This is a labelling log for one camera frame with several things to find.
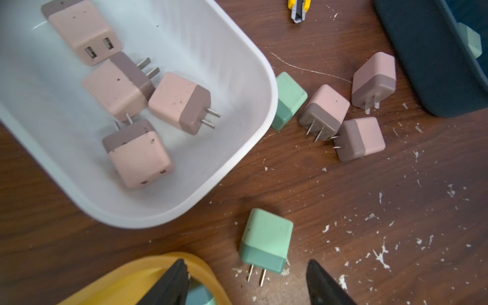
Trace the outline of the teal storage box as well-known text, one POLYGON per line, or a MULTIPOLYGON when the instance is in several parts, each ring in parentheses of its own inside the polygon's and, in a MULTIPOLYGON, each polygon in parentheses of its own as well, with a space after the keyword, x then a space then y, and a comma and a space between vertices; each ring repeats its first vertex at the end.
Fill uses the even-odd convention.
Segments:
POLYGON ((453 118, 487 108, 487 1, 375 1, 422 106, 453 118), (458 23, 478 32, 475 58, 458 23))

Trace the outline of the green plug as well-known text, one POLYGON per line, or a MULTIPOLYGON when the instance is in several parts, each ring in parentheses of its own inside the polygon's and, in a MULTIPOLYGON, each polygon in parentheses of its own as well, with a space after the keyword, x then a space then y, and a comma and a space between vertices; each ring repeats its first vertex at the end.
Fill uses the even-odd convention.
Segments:
POLYGON ((462 36, 466 39, 473 56, 479 58, 482 55, 482 40, 480 34, 462 22, 458 23, 458 27, 462 36))
POLYGON ((306 102, 306 91, 286 72, 277 76, 278 107, 271 127, 276 131, 286 126, 306 102))
POLYGON ((260 208, 254 208, 241 238, 238 253, 250 266, 262 269, 259 285, 266 279, 266 272, 280 274, 288 258, 294 224, 292 221, 260 208))

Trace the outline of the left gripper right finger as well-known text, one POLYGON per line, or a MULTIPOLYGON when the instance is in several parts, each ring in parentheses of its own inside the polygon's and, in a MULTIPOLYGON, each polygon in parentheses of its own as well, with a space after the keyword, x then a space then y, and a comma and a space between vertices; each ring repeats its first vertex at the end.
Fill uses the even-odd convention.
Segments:
POLYGON ((314 259, 308 263, 306 283, 311 304, 356 305, 356 302, 314 259))

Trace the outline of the green plug top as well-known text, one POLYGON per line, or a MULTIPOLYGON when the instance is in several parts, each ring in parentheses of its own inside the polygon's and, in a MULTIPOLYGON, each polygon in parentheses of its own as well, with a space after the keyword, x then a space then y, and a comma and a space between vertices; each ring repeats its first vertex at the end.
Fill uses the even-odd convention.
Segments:
POLYGON ((277 76, 278 107, 271 127, 276 131, 286 126, 306 102, 306 91, 286 72, 277 76))

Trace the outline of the yellow black utility knife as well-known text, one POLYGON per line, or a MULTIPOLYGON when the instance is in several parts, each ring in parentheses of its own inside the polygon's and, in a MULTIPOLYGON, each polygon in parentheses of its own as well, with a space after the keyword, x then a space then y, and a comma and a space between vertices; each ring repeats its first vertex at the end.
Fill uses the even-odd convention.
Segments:
POLYGON ((291 11, 291 19, 295 24, 298 24, 306 20, 311 0, 288 0, 287 6, 291 11))

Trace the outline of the white storage box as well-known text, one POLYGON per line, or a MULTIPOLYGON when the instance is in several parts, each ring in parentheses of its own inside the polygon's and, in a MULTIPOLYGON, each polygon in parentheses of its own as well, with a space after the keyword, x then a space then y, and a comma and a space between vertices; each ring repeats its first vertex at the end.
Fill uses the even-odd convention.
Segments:
POLYGON ((83 86, 81 62, 41 12, 41 1, 1 2, 1 123, 68 197, 104 224, 168 223, 208 194, 259 142, 278 103, 275 74, 215 1, 95 1, 136 64, 172 72, 211 94, 209 126, 190 135, 150 109, 115 118, 83 86), (174 170, 127 188, 103 139, 149 121, 174 170))

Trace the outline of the light teal plug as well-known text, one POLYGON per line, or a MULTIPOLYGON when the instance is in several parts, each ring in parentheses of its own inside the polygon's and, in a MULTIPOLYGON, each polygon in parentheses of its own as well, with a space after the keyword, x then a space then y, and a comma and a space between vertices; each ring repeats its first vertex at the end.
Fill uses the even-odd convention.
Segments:
POLYGON ((186 305, 216 305, 216 301, 206 286, 191 278, 186 305))

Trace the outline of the pink plug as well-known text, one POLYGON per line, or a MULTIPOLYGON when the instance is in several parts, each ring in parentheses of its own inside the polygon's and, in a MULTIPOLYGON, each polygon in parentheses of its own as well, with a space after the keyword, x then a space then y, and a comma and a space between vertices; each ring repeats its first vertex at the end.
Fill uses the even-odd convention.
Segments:
POLYGON ((322 85, 312 96, 299 117, 299 124, 307 129, 306 136, 327 141, 337 133, 351 103, 330 85, 322 85))
POLYGON ((212 109, 209 90, 172 72, 164 74, 148 106, 156 117, 190 135, 203 125, 216 127, 207 115, 221 116, 212 109))
POLYGON ((94 66, 122 51, 123 44, 89 0, 51 1, 41 12, 81 61, 94 66))
POLYGON ((155 92, 152 79, 160 68, 144 72, 150 63, 149 57, 136 64, 125 53, 116 53, 87 76, 83 86, 114 118, 127 121, 147 108, 155 92))
POLYGON ((352 105, 370 114, 396 91, 396 82, 395 57, 384 52, 375 53, 353 75, 352 105))
POLYGON ((383 133, 375 117, 344 121, 332 138, 340 161, 363 158, 386 148, 383 133))

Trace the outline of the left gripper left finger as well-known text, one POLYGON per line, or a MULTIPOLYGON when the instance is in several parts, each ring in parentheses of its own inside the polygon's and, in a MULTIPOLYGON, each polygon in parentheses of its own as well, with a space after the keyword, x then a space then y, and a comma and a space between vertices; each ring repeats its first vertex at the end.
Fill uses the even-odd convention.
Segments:
POLYGON ((185 304, 189 284, 188 267, 183 259, 178 259, 150 288, 137 305, 185 304))

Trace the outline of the yellow storage box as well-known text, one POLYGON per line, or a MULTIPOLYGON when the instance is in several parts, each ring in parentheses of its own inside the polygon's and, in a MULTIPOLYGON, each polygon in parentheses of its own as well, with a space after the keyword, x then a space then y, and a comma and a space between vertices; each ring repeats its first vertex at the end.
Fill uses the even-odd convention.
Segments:
POLYGON ((231 304, 212 268, 187 252, 170 252, 136 259, 116 268, 61 304, 136 304, 179 259, 188 267, 187 278, 195 279, 212 293, 217 304, 231 304))

